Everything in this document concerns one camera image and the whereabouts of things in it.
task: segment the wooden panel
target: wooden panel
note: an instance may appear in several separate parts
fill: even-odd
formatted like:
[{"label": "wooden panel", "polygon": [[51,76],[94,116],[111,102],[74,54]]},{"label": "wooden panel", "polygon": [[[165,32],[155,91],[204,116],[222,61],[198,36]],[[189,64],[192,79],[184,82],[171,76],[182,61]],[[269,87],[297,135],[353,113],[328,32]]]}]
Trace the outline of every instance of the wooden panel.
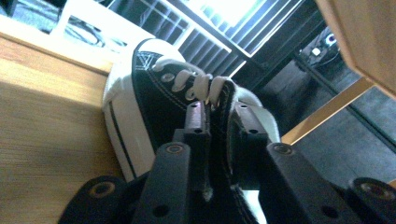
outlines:
[{"label": "wooden panel", "polygon": [[347,65],[396,98],[396,1],[317,3]]},{"label": "wooden panel", "polygon": [[120,176],[106,77],[2,37],[0,48],[0,223],[55,223],[86,181]]},{"label": "wooden panel", "polygon": [[396,189],[396,179],[390,181],[389,185],[391,185],[394,189]]},{"label": "wooden panel", "polygon": [[370,90],[374,84],[364,77],[353,83],[346,90],[340,92],[332,98],[326,105],[315,111],[308,118],[303,120],[292,130],[282,136],[282,142],[293,145],[307,134],[314,131],[320,124],[330,119],[340,110],[358,99],[365,92]]},{"label": "wooden panel", "polygon": [[76,45],[2,15],[0,37],[104,75],[108,75],[113,63],[120,59],[117,53],[89,45]]}]

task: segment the screw hole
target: screw hole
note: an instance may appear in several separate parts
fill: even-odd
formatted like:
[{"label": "screw hole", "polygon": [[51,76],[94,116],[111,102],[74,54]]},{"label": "screw hole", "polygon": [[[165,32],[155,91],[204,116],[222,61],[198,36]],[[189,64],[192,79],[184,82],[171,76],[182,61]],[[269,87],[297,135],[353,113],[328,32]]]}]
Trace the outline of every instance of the screw hole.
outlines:
[{"label": "screw hole", "polygon": [[168,213],[169,207],[166,205],[157,206],[152,210],[152,214],[154,214],[155,217],[165,217]]},{"label": "screw hole", "polygon": [[178,145],[169,146],[166,148],[166,151],[172,154],[177,154],[183,150],[183,147]]},{"label": "screw hole", "polygon": [[330,206],[323,206],[322,207],[322,213],[326,217],[331,217],[331,218],[338,218],[338,212],[335,210],[333,207]]},{"label": "screw hole", "polygon": [[102,182],[94,185],[90,190],[90,195],[93,198],[104,198],[114,192],[116,186],[111,182]]}]

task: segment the black metal bracket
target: black metal bracket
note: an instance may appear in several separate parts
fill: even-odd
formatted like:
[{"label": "black metal bracket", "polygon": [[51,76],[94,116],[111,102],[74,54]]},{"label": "black metal bracket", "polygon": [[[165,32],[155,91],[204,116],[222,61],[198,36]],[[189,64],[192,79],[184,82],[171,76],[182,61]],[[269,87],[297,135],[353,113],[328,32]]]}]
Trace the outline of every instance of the black metal bracket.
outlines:
[{"label": "black metal bracket", "polygon": [[[112,176],[90,180],[59,223],[193,223],[191,217],[200,209],[193,205],[210,203],[192,196],[208,185],[205,108],[203,102],[189,105],[185,129],[176,130],[174,141],[157,150],[149,174],[128,184]],[[355,179],[348,189],[335,188],[298,149],[282,143],[267,146],[267,133],[249,105],[236,103],[231,120],[228,160],[234,185],[260,190],[268,223],[396,223],[396,189],[371,178]],[[227,207],[226,202],[223,198],[219,204]],[[209,213],[215,216],[217,211]]]}]

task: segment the white shoelace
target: white shoelace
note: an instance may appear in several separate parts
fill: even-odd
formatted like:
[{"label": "white shoelace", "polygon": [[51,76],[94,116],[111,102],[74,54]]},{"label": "white shoelace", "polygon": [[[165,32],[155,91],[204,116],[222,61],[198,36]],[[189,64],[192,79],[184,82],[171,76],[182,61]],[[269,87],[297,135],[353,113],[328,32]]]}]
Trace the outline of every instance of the white shoelace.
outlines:
[{"label": "white shoelace", "polygon": [[[154,64],[152,69],[156,72],[160,72],[168,64],[175,64],[185,67],[186,69],[181,70],[175,77],[175,83],[172,87],[173,91],[180,91],[184,89],[189,77],[195,77],[194,83],[192,85],[195,97],[200,101],[210,102],[214,107],[219,105],[219,97],[224,86],[225,81],[231,80],[229,77],[215,77],[211,74],[206,74],[201,68],[191,64],[183,63],[175,59],[170,59],[166,57],[161,57]],[[238,87],[237,91],[238,101],[246,103],[248,105],[258,105],[262,106],[262,103],[251,91],[244,88]]]}]

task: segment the high-top sneaker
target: high-top sneaker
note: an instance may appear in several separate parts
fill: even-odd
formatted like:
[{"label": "high-top sneaker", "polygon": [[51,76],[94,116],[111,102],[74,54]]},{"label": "high-top sneaker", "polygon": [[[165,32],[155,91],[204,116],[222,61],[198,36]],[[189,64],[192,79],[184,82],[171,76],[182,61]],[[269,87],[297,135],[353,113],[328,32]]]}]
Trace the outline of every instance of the high-top sneaker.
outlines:
[{"label": "high-top sneaker", "polygon": [[210,107],[213,197],[195,207],[192,218],[196,223],[256,223],[241,189],[231,180],[229,119],[235,102],[257,107],[271,141],[280,142],[274,118],[253,93],[227,77],[213,78],[185,63],[176,49],[158,39],[139,44],[132,60],[115,65],[106,84],[106,125],[125,178],[133,180],[150,169],[156,148],[172,141],[175,129],[184,127],[187,106],[198,100]]}]

